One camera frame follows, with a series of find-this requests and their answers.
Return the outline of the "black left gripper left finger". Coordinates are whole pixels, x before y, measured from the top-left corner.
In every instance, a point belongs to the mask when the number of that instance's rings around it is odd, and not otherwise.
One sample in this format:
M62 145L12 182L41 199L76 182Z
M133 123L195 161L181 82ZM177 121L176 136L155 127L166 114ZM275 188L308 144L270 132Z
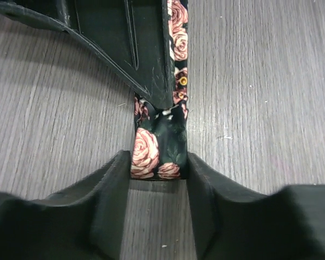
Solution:
M0 259L119 259L131 155L44 199L0 192Z

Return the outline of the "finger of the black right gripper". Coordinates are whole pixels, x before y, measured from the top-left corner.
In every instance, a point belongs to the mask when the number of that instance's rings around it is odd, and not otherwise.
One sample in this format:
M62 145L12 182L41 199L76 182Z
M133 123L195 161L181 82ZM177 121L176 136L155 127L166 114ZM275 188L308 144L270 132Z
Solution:
M137 94L168 108L174 91L166 1L0 1L0 14L68 33Z

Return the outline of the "floral rose necktie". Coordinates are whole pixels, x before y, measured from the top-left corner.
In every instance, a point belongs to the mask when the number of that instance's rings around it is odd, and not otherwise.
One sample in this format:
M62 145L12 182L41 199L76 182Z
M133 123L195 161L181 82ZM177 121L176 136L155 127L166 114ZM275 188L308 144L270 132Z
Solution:
M188 84L188 2L167 1L170 71L174 76L173 105L159 109L134 96L135 142L131 178L174 180L189 177L186 120Z

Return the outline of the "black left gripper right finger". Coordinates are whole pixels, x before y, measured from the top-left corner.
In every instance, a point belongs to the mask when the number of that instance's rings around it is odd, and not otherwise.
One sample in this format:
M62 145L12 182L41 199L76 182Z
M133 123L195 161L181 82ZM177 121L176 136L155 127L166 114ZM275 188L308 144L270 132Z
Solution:
M255 192L188 155L198 259L325 259L325 185Z

